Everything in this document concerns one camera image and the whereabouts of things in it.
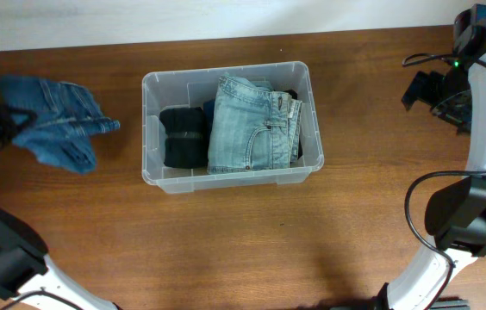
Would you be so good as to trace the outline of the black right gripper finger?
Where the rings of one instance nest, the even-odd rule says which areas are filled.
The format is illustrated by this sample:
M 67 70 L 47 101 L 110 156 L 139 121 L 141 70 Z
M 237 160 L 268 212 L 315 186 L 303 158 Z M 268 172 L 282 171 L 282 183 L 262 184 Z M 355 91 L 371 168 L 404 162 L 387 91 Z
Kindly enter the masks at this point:
M 430 75 L 424 71 L 418 71 L 412 82 L 402 96 L 402 104 L 409 111 L 417 102 L 423 102 L 432 106 L 432 82 Z
M 431 71 L 429 73 L 429 78 L 430 78 L 430 97 L 431 97 L 431 106 L 435 106 L 441 101 L 442 98 L 442 86 L 444 82 L 445 76 L 441 73 L 438 73 L 436 71 Z

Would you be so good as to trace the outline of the dark blue jeans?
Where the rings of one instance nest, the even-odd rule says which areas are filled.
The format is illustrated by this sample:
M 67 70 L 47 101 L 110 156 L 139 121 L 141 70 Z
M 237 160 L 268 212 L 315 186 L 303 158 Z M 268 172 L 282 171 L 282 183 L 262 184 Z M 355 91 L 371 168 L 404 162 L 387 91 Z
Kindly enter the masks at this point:
M 41 77 L 3 76 L 4 103 L 36 115 L 33 124 L 13 139 L 13 145 L 32 152 L 42 164 L 84 174 L 96 169 L 90 137 L 121 126 L 105 116 L 84 86 Z

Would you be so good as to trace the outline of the black garment with tape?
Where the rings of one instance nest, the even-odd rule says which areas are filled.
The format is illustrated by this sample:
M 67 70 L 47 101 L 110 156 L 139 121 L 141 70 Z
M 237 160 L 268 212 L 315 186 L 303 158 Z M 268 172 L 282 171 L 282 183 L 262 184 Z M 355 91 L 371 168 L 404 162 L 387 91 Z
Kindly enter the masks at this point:
M 290 162 L 295 163 L 301 155 L 300 147 L 300 125 L 302 116 L 302 101 L 298 99 L 298 94 L 294 90 L 286 90 L 290 95 L 289 105 L 289 146 Z
M 165 127 L 165 161 L 177 169 L 208 164 L 208 123 L 201 108 L 169 108 L 159 114 Z

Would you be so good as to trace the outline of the light blue jeans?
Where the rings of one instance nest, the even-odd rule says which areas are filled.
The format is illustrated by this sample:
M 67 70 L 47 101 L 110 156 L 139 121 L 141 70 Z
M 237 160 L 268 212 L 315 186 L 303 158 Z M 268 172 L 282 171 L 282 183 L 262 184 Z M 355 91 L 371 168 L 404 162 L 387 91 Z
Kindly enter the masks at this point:
M 223 75 L 215 97 L 208 173 L 288 169 L 299 159 L 302 101 L 267 82 Z

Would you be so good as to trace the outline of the teal blue garment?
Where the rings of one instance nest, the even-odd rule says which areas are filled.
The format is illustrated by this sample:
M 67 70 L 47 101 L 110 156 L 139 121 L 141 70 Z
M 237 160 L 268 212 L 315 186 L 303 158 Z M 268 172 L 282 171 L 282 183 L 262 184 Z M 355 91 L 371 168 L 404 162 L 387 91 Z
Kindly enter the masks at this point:
M 211 99 L 203 104 L 202 107 L 203 113 L 205 114 L 205 118 L 209 127 L 212 127 L 214 121 L 214 112 L 215 112 L 215 99 Z

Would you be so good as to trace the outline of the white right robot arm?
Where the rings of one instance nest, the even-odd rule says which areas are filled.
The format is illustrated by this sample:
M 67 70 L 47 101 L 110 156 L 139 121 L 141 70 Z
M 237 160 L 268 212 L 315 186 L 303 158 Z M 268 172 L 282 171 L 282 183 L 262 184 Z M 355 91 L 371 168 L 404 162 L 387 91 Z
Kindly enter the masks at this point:
M 410 265 L 383 285 L 370 309 L 465 309 L 466 301 L 443 301 L 450 281 L 486 256 L 486 5 L 475 4 L 453 24 L 453 48 L 441 56 L 445 74 L 418 72 L 402 97 L 406 109 L 426 103 L 431 112 L 470 136 L 464 170 L 435 192 L 425 229 Z

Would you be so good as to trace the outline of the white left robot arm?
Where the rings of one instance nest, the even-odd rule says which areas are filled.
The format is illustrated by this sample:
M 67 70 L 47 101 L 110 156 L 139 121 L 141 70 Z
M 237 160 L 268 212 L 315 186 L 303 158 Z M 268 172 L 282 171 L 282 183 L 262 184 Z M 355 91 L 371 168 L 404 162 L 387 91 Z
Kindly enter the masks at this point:
M 0 148 L 35 120 L 29 110 L 0 105 Z M 10 301 L 6 309 L 20 303 L 38 309 L 119 309 L 72 280 L 50 258 L 41 236 L 1 208 L 0 299 Z

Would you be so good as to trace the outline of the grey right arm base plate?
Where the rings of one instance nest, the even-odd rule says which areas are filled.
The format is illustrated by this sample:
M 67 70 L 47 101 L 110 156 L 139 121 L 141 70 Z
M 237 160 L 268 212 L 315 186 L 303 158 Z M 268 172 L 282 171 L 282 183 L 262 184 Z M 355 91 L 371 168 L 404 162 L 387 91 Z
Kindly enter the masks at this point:
M 470 310 L 467 300 L 436 301 L 430 310 Z

